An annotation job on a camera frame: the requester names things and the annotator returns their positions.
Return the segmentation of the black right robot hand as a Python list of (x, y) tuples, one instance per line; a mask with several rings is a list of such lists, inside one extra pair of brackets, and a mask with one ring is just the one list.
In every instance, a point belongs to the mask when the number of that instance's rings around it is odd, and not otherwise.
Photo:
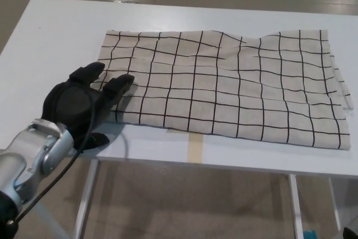
[(358, 234), (353, 230), (345, 227), (342, 232), (343, 239), (358, 239)]

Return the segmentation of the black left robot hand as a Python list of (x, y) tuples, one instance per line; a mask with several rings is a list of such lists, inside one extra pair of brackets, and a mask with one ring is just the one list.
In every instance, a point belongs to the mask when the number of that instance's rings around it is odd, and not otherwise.
[(50, 91), (43, 104), (41, 118), (65, 125), (73, 137), (74, 149), (80, 152), (109, 144), (105, 134), (93, 130), (107, 120), (112, 107), (119, 104), (134, 82), (134, 76), (123, 74), (110, 79), (102, 90), (95, 90), (91, 84), (104, 68), (99, 62), (78, 68)]

